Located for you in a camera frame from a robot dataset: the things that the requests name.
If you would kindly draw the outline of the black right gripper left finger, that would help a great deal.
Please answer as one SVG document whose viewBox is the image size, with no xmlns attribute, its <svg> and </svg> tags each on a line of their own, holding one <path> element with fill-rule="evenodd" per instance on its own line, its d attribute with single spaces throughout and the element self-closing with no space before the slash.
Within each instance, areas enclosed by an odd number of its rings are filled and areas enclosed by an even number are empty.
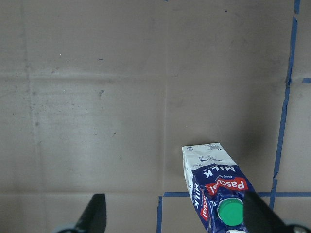
<svg viewBox="0 0 311 233">
<path fill-rule="evenodd" d="M 104 233 L 107 226 L 105 194 L 94 194 L 73 227 L 63 228 L 57 233 Z"/>
</svg>

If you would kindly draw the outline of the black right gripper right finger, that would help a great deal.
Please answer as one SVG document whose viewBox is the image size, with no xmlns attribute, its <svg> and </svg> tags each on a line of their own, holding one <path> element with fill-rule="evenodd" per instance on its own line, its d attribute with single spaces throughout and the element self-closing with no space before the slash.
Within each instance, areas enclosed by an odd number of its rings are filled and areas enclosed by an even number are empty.
<svg viewBox="0 0 311 233">
<path fill-rule="evenodd" d="M 285 224 L 256 192 L 246 192 L 243 201 L 243 223 L 250 233 L 309 233 L 299 224 Z"/>
</svg>

